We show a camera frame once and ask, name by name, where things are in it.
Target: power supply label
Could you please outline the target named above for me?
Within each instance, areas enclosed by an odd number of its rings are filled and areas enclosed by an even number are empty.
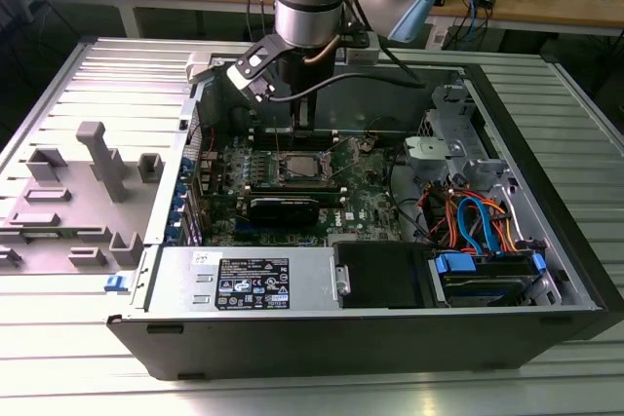
[[[215,304],[220,311],[289,309],[290,281],[288,258],[222,258]]]

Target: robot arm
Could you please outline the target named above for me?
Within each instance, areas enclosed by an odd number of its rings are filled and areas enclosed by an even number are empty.
[[[369,45],[365,30],[408,42],[425,22],[435,0],[275,0],[275,34],[254,44],[228,70],[235,86],[262,102],[275,91],[267,71],[277,63],[280,79],[300,95],[333,75],[335,51]],[[345,9],[345,3],[351,6]],[[347,15],[357,21],[344,21]],[[292,130],[306,136],[314,128],[316,92],[291,101]]]

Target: electronic components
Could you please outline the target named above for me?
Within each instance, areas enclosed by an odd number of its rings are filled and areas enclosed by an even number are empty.
[[[248,214],[255,226],[311,226],[319,220],[319,203],[311,199],[253,199]]]
[[[539,253],[476,256],[445,252],[436,269],[451,307],[501,307],[524,302],[524,293],[546,270]]]
[[[330,140],[325,150],[320,138],[311,139],[308,148],[314,151],[278,151],[269,138],[258,145],[226,140],[218,158],[207,162],[213,181],[204,195],[213,222],[207,244],[329,246],[335,236],[400,240],[400,223],[389,215],[380,183],[383,150],[373,148],[374,139],[366,135],[334,137],[337,142]],[[368,151],[364,157],[361,147]]]

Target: gray plastic part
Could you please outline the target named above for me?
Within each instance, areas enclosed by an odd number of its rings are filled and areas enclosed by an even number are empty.
[[[106,257],[99,247],[72,247],[67,258],[76,267],[101,267],[106,265]]]
[[[99,267],[102,273],[115,273],[122,267],[108,251],[112,234],[119,233],[128,241],[134,232],[142,239],[149,216],[154,206],[159,184],[144,184],[138,173],[137,164],[126,165],[124,186],[127,189],[123,204],[113,204],[104,184],[96,182],[90,167],[91,161],[68,161],[66,168],[57,168],[59,181],[56,186],[71,193],[67,202],[41,202],[32,204],[23,195],[16,198],[13,209],[0,223],[0,245],[12,247],[23,259],[21,273],[57,274],[80,272],[68,259],[70,249],[75,246],[98,246],[108,261]],[[34,178],[30,178],[22,194],[41,189]],[[11,225],[15,213],[56,213],[60,225],[36,227]]]
[[[108,150],[108,154],[110,155],[110,160],[113,162],[113,167],[117,169],[119,173],[119,177],[123,180],[126,176],[126,165],[121,159],[121,154],[117,148],[111,148]],[[98,182],[101,182],[101,177],[99,177],[98,167],[96,165],[91,165],[91,170],[94,172],[94,177]]]
[[[58,182],[55,168],[67,166],[67,163],[56,148],[37,149],[26,162],[32,176],[40,183]]]
[[[56,213],[16,213],[9,224],[19,226],[59,226]]]
[[[23,196],[27,202],[36,204],[44,202],[68,202],[71,199],[71,193],[66,187],[55,189],[32,189],[26,191]]]
[[[134,233],[130,244],[126,246],[119,233],[115,233],[108,250],[120,266],[135,267],[143,253],[143,241],[138,233]]]
[[[121,181],[118,167],[110,157],[108,147],[104,142],[104,132],[106,128],[102,122],[85,121],[80,124],[76,132],[76,139],[83,143],[94,164],[101,181],[106,187],[106,192],[113,203],[122,203],[126,199],[126,189]]]
[[[28,244],[28,239],[20,231],[5,231],[0,233],[0,243]]]
[[[21,264],[20,255],[12,248],[0,247],[0,267],[18,267]]]
[[[138,159],[138,173],[145,184],[156,184],[163,176],[163,160],[158,153],[143,153]]]
[[[107,226],[102,227],[99,231],[78,231],[78,239],[83,243],[107,243],[112,239],[113,235]]]

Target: blue latch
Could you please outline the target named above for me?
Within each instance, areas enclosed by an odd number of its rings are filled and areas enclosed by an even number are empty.
[[[170,223],[175,223],[177,221],[180,221],[182,219],[182,213],[180,213],[179,211],[170,211],[169,213],[169,222]]]
[[[186,193],[186,186],[184,184],[182,184],[181,182],[178,182],[175,185],[175,194],[176,195],[184,195]]]
[[[195,168],[195,163],[193,163],[189,158],[185,156],[182,157],[182,161],[180,164],[180,170],[182,172],[191,172]]]
[[[127,290],[126,277],[122,277],[121,275],[109,276],[104,286],[104,291],[106,292],[122,292]]]
[[[544,257],[542,257],[542,254],[534,253],[532,257],[535,267],[537,267],[539,273],[544,273],[546,271],[546,261],[544,260]]]
[[[176,228],[175,226],[167,226],[165,228],[165,236],[179,238],[179,228]]]
[[[172,206],[174,208],[182,208],[182,207],[184,207],[184,200],[181,199],[180,197],[173,197],[172,198]]]
[[[462,252],[442,253],[436,258],[438,273],[446,272],[476,272],[477,266],[472,256]]]

